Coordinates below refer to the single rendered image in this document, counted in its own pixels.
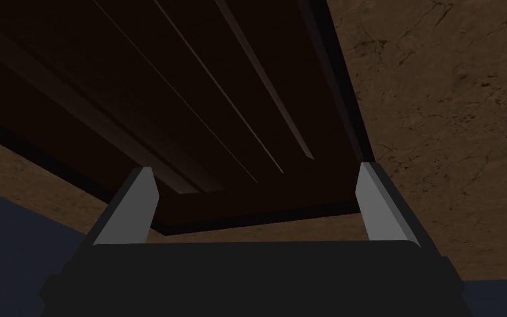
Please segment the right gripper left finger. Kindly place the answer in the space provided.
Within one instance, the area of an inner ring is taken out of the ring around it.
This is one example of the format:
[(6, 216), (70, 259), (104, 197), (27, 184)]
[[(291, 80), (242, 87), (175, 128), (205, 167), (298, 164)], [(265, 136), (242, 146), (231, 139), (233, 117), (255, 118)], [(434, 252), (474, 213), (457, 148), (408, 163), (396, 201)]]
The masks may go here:
[(87, 245), (146, 243), (158, 202), (152, 168), (134, 169), (87, 234)]

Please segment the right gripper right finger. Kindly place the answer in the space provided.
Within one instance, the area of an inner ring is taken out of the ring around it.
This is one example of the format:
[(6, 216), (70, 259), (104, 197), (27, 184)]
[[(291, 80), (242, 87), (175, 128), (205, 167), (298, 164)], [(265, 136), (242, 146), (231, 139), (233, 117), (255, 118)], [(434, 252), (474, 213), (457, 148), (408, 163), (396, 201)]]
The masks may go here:
[(379, 163), (360, 164), (355, 195), (369, 240), (431, 248), (431, 237)]

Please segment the dark brown panelled door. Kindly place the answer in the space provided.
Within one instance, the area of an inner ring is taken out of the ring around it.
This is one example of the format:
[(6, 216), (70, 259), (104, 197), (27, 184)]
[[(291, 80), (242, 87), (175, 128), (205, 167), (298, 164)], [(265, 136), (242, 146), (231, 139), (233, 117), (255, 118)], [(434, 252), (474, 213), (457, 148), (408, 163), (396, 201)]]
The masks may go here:
[(165, 235), (360, 211), (373, 154), (326, 0), (0, 0), (0, 144)]

